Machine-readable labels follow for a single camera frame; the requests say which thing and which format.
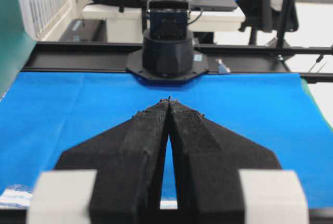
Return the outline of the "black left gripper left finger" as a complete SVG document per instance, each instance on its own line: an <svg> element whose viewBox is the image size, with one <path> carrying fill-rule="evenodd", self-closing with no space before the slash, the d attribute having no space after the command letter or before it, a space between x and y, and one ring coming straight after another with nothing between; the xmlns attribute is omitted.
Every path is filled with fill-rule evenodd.
<svg viewBox="0 0 333 224"><path fill-rule="evenodd" d="M142 223L160 208L169 101L62 152L54 169L97 171L92 223Z"/></svg>

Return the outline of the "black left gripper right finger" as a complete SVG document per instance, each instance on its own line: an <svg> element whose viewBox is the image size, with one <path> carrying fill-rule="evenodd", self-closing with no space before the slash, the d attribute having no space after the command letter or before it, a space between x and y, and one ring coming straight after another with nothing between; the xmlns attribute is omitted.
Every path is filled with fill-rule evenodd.
<svg viewBox="0 0 333 224"><path fill-rule="evenodd" d="M245 223L239 169L281 169L275 154L178 101L170 102L178 208L187 223Z"/></svg>

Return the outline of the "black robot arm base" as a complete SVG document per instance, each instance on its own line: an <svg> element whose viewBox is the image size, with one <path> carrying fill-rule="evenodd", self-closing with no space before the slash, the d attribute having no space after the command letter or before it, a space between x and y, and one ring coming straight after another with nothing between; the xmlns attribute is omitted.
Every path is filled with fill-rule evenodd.
<svg viewBox="0 0 333 224"><path fill-rule="evenodd" d="M148 0L150 27L142 49L128 55L129 72L149 81L185 82L209 71L207 56L195 50L188 29L188 0Z"/></svg>

